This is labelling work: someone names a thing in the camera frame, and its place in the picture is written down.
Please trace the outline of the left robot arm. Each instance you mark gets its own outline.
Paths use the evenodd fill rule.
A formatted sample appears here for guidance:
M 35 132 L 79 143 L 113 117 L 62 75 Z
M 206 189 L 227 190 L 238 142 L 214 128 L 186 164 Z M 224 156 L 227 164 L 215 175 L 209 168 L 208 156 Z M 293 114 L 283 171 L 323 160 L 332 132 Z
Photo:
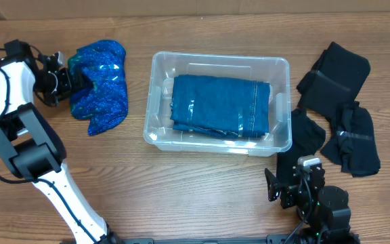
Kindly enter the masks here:
M 83 89 L 61 52 L 43 55 L 15 39 L 0 58 L 0 181 L 31 183 L 52 203 L 76 243 L 121 243 L 121 238 L 87 202 L 70 175 L 63 142 L 34 105 L 57 106 Z

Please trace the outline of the sparkly blue sequin garment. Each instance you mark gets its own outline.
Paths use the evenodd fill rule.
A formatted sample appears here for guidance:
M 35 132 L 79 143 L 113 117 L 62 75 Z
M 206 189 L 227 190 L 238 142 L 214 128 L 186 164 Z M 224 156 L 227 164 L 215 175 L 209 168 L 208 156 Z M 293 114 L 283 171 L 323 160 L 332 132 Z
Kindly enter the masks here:
M 114 40 L 100 40 L 77 50 L 68 59 L 71 75 L 81 75 L 86 85 L 70 96 L 70 113 L 88 120 L 95 136 L 121 124 L 128 115 L 125 48 Z

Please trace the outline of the blue denim jeans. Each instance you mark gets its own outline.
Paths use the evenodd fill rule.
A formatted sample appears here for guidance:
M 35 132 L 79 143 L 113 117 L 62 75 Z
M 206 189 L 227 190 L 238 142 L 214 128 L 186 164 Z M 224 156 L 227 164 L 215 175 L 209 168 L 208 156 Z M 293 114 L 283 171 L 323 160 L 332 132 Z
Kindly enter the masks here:
M 222 138 L 260 138 L 269 132 L 270 84 L 179 75 L 174 78 L 173 129 Z

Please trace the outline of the small black garment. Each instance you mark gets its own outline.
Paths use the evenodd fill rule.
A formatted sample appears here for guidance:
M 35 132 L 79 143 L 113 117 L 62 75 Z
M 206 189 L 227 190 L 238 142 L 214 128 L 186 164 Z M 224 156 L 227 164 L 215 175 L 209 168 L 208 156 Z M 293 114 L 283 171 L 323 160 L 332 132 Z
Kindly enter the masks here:
M 284 184 L 298 184 L 293 167 L 298 158 L 314 155 L 324 144 L 326 132 L 307 116 L 307 111 L 296 108 L 291 112 L 292 145 L 286 152 L 277 154 L 276 177 Z

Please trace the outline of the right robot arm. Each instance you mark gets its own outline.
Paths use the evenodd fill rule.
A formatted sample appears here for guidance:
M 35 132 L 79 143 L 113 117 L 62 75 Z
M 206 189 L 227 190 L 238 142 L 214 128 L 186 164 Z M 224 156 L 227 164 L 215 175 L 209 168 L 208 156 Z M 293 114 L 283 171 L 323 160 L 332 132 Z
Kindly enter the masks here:
M 281 183 L 265 169 L 269 201 L 280 200 L 283 209 L 294 207 L 300 219 L 290 234 L 269 235 L 267 243 L 359 243 L 350 229 L 349 194 L 337 186 L 325 185 L 321 163 L 293 168 L 296 184 Z

